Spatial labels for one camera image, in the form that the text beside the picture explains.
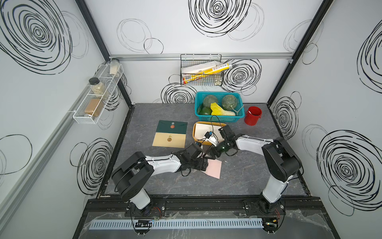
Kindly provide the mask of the teal plastic basket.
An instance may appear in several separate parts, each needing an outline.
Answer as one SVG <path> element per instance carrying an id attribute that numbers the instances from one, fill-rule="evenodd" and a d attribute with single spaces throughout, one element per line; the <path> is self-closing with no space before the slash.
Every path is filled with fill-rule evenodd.
<path id="1" fill-rule="evenodd" d="M 221 106 L 223 97 L 226 95 L 233 95 L 238 100 L 238 105 L 234 108 L 234 112 L 237 111 L 235 116 L 212 116 L 212 115 L 199 115 L 197 114 L 197 109 L 200 105 L 203 104 L 203 100 L 208 95 L 215 95 L 218 99 L 218 104 Z M 237 122 L 239 119 L 244 118 L 244 104 L 241 96 L 238 93 L 231 92 L 197 92 L 195 96 L 195 115 L 199 118 L 200 121 L 210 121 L 213 122 Z"/>

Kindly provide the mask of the pink envelope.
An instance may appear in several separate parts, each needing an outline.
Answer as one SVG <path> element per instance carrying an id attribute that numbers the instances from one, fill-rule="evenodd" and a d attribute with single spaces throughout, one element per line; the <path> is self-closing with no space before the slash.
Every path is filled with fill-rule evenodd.
<path id="1" fill-rule="evenodd" d="M 217 159 L 209 159 L 205 174 L 220 179 L 222 162 Z"/>

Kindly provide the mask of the yellow cabbage toy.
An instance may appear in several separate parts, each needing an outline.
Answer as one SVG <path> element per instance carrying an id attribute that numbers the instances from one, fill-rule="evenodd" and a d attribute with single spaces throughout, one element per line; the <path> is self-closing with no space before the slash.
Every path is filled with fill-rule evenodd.
<path id="1" fill-rule="evenodd" d="M 224 110 L 218 103 L 212 103 L 210 109 L 212 116 L 236 116 L 235 112 Z"/>

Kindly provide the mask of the cream white envelope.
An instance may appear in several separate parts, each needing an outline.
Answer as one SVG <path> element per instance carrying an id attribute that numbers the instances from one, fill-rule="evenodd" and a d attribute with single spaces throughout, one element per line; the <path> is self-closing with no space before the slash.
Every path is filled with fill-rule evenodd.
<path id="1" fill-rule="evenodd" d="M 216 135 L 218 142 L 224 141 L 223 137 L 221 136 L 219 129 L 221 127 L 225 126 L 225 124 L 211 124 L 208 122 L 197 122 L 194 125 L 193 129 L 193 137 L 194 139 L 202 140 L 205 137 L 206 132 L 213 131 L 213 133 Z"/>

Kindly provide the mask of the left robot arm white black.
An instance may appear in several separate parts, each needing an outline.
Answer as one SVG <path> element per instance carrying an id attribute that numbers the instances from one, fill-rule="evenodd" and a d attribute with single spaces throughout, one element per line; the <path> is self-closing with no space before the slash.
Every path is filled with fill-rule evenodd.
<path id="1" fill-rule="evenodd" d="M 194 142 L 178 152 L 166 156 L 147 156 L 135 152 L 125 160 L 112 174 L 114 191 L 122 200 L 129 201 L 140 211 L 151 210 L 152 202 L 144 189 L 152 176 L 165 173 L 184 173 L 196 169 L 206 171 L 208 159 L 203 157 L 203 146 Z"/>

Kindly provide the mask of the jar with black lid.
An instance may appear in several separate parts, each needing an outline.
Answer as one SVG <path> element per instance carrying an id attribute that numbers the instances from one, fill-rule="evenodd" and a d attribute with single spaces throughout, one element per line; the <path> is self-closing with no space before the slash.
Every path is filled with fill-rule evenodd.
<path id="1" fill-rule="evenodd" d="M 89 79 L 89 84 L 91 87 L 91 91 L 94 95 L 96 95 L 98 98 L 102 98 L 106 92 L 105 85 L 103 82 L 99 80 L 97 77 L 92 77 Z"/>

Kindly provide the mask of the right green melon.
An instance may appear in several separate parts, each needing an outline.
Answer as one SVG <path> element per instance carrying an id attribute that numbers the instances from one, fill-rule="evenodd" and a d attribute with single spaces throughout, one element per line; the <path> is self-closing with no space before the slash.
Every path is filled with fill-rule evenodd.
<path id="1" fill-rule="evenodd" d="M 222 108 L 227 111 L 236 109 L 238 104 L 239 101 L 234 95 L 225 95 L 221 102 Z"/>

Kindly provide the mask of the dark green envelope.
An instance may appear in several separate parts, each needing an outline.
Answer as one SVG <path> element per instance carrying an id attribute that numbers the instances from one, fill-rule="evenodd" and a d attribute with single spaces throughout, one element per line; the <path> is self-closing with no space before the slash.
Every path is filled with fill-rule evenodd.
<path id="1" fill-rule="evenodd" d="M 159 120 L 156 132 L 171 133 L 171 134 L 186 134 L 187 122 L 173 120 Z"/>

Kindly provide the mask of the yellow white box in basket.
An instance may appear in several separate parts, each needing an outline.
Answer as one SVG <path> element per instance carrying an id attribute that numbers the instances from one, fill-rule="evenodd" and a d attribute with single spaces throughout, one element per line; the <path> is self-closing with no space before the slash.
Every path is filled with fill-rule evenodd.
<path id="1" fill-rule="evenodd" d="M 184 85 L 220 86 L 222 73 L 230 70 L 230 63 L 210 61 L 181 68 L 181 83 Z"/>

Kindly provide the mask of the tan kraft envelope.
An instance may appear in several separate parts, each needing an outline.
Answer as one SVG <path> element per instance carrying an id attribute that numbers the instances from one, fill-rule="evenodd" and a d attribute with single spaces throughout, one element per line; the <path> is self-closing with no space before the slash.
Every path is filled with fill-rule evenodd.
<path id="1" fill-rule="evenodd" d="M 186 144 L 186 134 L 157 132 L 154 136 L 153 146 L 184 148 Z"/>

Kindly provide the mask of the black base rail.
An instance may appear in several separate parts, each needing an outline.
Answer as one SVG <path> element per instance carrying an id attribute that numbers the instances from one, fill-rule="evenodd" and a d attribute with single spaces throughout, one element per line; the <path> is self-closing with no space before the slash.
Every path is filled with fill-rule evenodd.
<path id="1" fill-rule="evenodd" d="M 133 203 L 117 197 L 91 199 L 87 202 L 83 215 L 88 213 L 123 212 L 128 216 L 164 217 L 170 212 L 193 211 L 244 211 L 250 216 L 260 214 L 260 204 L 265 204 L 261 195 L 247 196 L 170 196 L 153 195 L 145 209 L 138 209 Z"/>

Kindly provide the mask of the clear jar far shelf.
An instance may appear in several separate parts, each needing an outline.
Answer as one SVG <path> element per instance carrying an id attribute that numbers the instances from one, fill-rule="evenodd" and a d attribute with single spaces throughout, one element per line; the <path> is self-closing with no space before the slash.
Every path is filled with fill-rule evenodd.
<path id="1" fill-rule="evenodd" d="M 109 74 L 114 76 L 117 74 L 120 67 L 120 60 L 118 58 L 112 58 L 109 64 Z"/>

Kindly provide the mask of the green melon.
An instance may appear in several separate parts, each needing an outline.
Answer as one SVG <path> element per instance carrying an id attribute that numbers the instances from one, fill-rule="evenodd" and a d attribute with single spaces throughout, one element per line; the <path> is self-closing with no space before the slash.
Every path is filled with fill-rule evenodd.
<path id="1" fill-rule="evenodd" d="M 207 95 L 203 99 L 203 106 L 206 108 L 210 108 L 213 103 L 218 103 L 218 98 L 215 95 Z"/>
<path id="2" fill-rule="evenodd" d="M 227 111 L 236 109 L 238 104 L 239 101 L 234 95 L 225 95 L 221 102 L 222 108 Z"/>

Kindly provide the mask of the yellow plastic storage box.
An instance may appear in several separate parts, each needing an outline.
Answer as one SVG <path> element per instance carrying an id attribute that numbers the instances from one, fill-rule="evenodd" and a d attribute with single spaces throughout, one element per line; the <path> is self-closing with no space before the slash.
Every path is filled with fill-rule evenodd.
<path id="1" fill-rule="evenodd" d="M 221 136 L 219 132 L 219 129 L 223 126 L 226 126 L 226 124 L 219 123 L 219 122 L 208 122 L 208 121 L 196 122 L 193 127 L 194 141 L 199 142 L 202 145 L 208 145 L 208 146 L 211 146 L 213 145 L 213 143 L 215 143 L 215 146 L 217 146 L 217 144 L 224 141 L 223 137 Z M 211 143 L 205 137 L 205 134 L 208 132 L 212 133 L 212 136 L 210 137 L 210 139 L 214 137 L 213 143 Z"/>

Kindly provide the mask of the left green melon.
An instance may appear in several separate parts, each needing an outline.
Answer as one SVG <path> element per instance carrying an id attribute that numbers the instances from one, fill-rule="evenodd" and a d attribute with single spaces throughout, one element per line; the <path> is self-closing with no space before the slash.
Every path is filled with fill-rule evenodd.
<path id="1" fill-rule="evenodd" d="M 218 98 L 215 95 L 207 95 L 203 99 L 203 106 L 206 108 L 210 108 L 213 103 L 218 103 Z"/>

